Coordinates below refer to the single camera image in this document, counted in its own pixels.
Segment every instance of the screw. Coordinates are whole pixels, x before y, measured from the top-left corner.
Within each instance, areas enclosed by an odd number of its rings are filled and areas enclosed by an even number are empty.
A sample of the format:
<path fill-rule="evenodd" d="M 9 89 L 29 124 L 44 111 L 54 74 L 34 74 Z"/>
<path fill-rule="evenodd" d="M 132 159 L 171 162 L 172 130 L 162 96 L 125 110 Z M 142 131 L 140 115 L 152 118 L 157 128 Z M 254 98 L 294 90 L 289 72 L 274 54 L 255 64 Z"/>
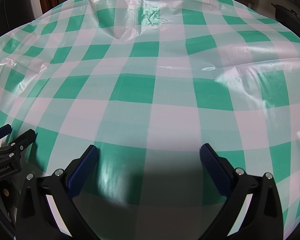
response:
<path fill-rule="evenodd" d="M 266 173 L 266 178 L 267 178 L 267 179 L 272 179 L 273 176 L 272 176 L 272 174 L 271 174 L 270 172 L 267 172 L 267 173 Z"/>
<path fill-rule="evenodd" d="M 29 173 L 28 175 L 27 175 L 27 180 L 31 180 L 33 178 L 33 174 L 32 173 Z"/>
<path fill-rule="evenodd" d="M 239 174 L 239 175 L 244 174 L 244 170 L 241 169 L 241 168 L 236 168 L 236 169 L 235 169 L 235 172 L 236 172 L 237 174 Z"/>
<path fill-rule="evenodd" d="M 63 174 L 63 169 L 57 169 L 54 174 L 58 177 L 61 176 Z"/>

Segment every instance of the white wall tile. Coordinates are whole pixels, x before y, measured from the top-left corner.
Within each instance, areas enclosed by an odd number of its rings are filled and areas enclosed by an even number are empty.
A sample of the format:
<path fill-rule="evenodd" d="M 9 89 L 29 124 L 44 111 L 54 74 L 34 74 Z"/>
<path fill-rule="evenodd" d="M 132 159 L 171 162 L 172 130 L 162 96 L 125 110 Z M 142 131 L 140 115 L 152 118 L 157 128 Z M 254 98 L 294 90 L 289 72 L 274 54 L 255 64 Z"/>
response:
<path fill-rule="evenodd" d="M 34 18 L 37 19 L 42 15 L 40 0 L 30 0 Z"/>

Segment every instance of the green and white checkered tablecloth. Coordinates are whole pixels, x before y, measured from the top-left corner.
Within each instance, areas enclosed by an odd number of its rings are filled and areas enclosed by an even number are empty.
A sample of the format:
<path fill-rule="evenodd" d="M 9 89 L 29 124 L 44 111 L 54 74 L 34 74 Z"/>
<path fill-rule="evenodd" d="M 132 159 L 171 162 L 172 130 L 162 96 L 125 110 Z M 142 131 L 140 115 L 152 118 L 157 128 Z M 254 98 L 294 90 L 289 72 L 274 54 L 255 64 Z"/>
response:
<path fill-rule="evenodd" d="M 274 174 L 285 236 L 300 220 L 300 39 L 232 0 L 58 5 L 0 37 L 6 123 L 38 133 L 16 183 L 101 149 L 75 202 L 102 239 L 196 239 L 224 201 L 206 142 Z"/>

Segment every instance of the black clamp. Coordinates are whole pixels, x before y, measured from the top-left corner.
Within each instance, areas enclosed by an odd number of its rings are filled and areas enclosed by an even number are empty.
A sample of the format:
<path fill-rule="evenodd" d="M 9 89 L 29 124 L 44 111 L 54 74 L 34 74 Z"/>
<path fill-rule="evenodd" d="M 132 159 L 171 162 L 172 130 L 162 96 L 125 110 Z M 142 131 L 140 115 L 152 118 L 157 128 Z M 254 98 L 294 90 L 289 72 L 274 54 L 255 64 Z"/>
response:
<path fill-rule="evenodd" d="M 99 150 L 90 145 L 80 159 L 48 177 L 28 174 L 20 196 L 16 238 L 18 240 L 100 240 L 72 202 L 96 165 Z M 199 240 L 283 240 L 282 209 L 271 173 L 262 177 L 234 169 L 209 144 L 202 145 L 200 159 L 219 193 L 227 198 Z M 228 236 L 247 194 L 253 194 L 240 229 Z M 46 195 L 52 195 L 71 236 L 62 233 L 52 215 Z M 300 223 L 287 240 L 300 240 Z"/>
<path fill-rule="evenodd" d="M 227 200 L 199 240 L 283 239 L 282 209 L 271 173 L 259 177 L 248 175 L 242 168 L 234 169 L 208 143 L 202 145 L 200 159 L 219 193 Z M 227 236 L 247 194 L 253 195 L 241 227 L 236 233 Z"/>
<path fill-rule="evenodd" d="M 90 145 L 80 159 L 57 169 L 51 176 L 36 178 L 28 174 L 18 204 L 16 239 L 18 240 L 100 240 L 77 208 L 72 198 L 78 196 L 95 168 L 99 150 Z M 46 195 L 52 195 L 72 237 L 62 233 L 52 215 Z"/>
<path fill-rule="evenodd" d="M 9 124 L 0 128 L 0 139 L 9 135 L 12 127 Z M 0 181 L 21 171 L 20 153 L 35 141 L 35 131 L 29 129 L 5 147 L 0 147 Z"/>
<path fill-rule="evenodd" d="M 12 132 L 12 127 L 9 124 L 0 128 L 0 139 L 9 135 Z M 30 144 L 35 141 L 36 134 L 33 130 L 28 130 L 25 133 L 18 136 L 14 141 L 10 142 L 8 146 L 0 147 L 0 193 L 3 192 L 1 189 L 10 188 L 9 182 L 6 180 L 10 176 L 15 175 L 21 171 L 20 166 L 20 153 L 25 150 Z M 11 196 L 7 196 L 5 192 L 5 198 L 11 202 Z M 12 218 L 11 213 L 9 213 L 9 208 L 6 206 L 7 203 L 3 200 L 5 208 L 8 212 L 10 218 Z M 12 219 L 8 219 L 5 214 L 0 209 L 0 239 L 13 239 L 15 236 L 15 224 Z"/>

